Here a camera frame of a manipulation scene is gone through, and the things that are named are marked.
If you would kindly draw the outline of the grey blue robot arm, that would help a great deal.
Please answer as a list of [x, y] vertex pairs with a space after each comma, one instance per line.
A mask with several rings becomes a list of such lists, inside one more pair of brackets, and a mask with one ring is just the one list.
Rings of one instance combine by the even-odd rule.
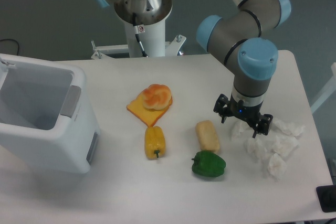
[[[131, 57], [165, 55], [165, 20], [172, 0], [97, 0], [112, 5], [124, 22]], [[206, 17], [199, 25], [196, 40], [233, 75], [229, 97], [220, 95], [214, 111], [225, 120], [245, 121], [254, 134], [267, 135], [272, 115], [261, 114], [269, 83], [275, 73], [278, 50], [262, 33], [278, 27], [291, 13], [290, 0], [233, 0], [239, 12], [225, 20]]]

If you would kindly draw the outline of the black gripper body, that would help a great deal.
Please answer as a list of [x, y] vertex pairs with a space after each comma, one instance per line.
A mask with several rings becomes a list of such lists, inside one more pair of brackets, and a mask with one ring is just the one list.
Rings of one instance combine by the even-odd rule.
[[262, 104], [263, 102], [256, 106], [247, 106], [244, 105], [243, 100], [239, 100], [237, 102], [234, 98], [231, 98], [230, 100], [228, 99], [227, 118], [234, 116], [242, 121], [245, 121], [250, 127], [252, 127], [253, 123], [257, 119], [257, 116], [260, 114]]

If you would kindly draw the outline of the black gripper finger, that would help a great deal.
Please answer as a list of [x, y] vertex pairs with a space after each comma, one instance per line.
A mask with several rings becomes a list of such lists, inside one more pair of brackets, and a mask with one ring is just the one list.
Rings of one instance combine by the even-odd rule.
[[268, 135], [272, 120], [273, 116], [271, 114], [259, 114], [252, 126], [254, 130], [253, 138], [255, 138], [257, 134]]
[[224, 94], [220, 94], [215, 102], [213, 111], [221, 117], [221, 123], [224, 123], [228, 113], [228, 97]]

